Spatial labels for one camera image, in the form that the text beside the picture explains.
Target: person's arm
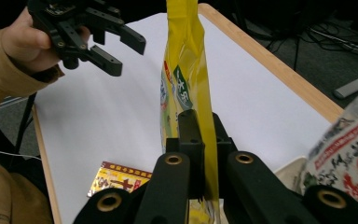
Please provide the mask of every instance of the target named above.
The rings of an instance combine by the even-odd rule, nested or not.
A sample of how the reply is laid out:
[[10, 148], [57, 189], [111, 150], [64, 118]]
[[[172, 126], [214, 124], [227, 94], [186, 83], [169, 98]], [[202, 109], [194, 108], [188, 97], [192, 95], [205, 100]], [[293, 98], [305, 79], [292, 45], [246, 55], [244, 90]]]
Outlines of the person's arm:
[[[63, 75], [46, 33], [32, 27], [27, 9], [0, 30], [0, 103], [7, 96], [29, 96]], [[84, 41], [90, 31], [81, 27]]]

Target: wooden table edge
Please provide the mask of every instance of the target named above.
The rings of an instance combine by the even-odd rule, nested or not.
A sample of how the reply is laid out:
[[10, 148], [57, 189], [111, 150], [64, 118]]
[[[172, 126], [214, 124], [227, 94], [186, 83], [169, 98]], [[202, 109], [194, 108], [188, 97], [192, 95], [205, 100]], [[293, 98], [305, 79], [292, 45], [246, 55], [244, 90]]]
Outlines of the wooden table edge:
[[37, 144], [39, 146], [39, 152], [40, 152], [40, 157], [42, 159], [46, 184], [48, 186], [48, 198], [50, 199], [51, 212], [53, 214], [54, 223], [61, 224], [62, 222], [61, 222], [60, 209], [57, 203], [57, 195], [53, 185], [53, 179], [51, 176], [50, 166], [48, 163], [48, 155], [45, 148], [45, 142], [43, 141], [43, 135], [42, 135], [35, 105], [33, 107], [33, 117], [34, 117], [34, 130], [36, 134]]

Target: human hand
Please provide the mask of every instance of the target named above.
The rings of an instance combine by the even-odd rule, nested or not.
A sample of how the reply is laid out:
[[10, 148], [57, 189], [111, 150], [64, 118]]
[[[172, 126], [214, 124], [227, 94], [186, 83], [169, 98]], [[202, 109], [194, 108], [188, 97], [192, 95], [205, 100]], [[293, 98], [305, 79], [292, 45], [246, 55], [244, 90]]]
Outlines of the human hand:
[[[10, 26], [4, 29], [1, 36], [2, 47], [7, 56], [28, 75], [45, 71], [60, 61], [51, 48], [48, 35], [33, 28], [32, 25], [32, 16], [26, 8]], [[90, 31], [86, 27], [81, 27], [80, 34], [85, 41], [90, 37]]]

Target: brown jacket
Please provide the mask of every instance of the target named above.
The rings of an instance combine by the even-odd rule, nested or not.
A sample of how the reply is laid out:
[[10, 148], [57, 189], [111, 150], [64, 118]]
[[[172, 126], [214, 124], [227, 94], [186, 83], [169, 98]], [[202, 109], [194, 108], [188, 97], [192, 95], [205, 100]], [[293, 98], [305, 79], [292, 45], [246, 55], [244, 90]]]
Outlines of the brown jacket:
[[[31, 95], [45, 88], [60, 75], [59, 69], [49, 69], [48, 81], [41, 82], [24, 74], [4, 53], [0, 38], [0, 103], [7, 96]], [[44, 194], [23, 176], [10, 174], [0, 166], [0, 224], [52, 222], [48, 200]]]

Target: gray floor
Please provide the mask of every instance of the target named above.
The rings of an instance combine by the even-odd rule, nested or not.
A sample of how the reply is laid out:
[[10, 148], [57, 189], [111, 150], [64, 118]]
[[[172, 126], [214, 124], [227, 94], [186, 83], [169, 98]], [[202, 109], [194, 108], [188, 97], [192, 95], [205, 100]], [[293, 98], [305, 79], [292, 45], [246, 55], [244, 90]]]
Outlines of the gray floor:
[[[252, 24], [250, 24], [250, 28], [257, 32], [266, 32], [265, 29]], [[259, 40], [259, 42], [265, 47], [270, 44], [270, 41]], [[283, 42], [277, 41], [272, 46], [271, 51], [284, 63], [293, 67], [296, 39], [289, 38]], [[307, 43], [301, 40], [296, 70], [308, 82], [341, 107], [345, 107], [356, 96], [355, 94], [348, 99], [338, 100], [332, 94], [332, 91], [336, 88], [358, 78], [358, 56], [352, 53], [324, 50], [315, 43]], [[17, 138], [17, 131], [20, 126], [24, 107], [25, 102], [21, 102], [0, 109], [0, 128], [13, 143]], [[21, 153], [38, 155], [33, 123], [31, 123], [24, 135]]]

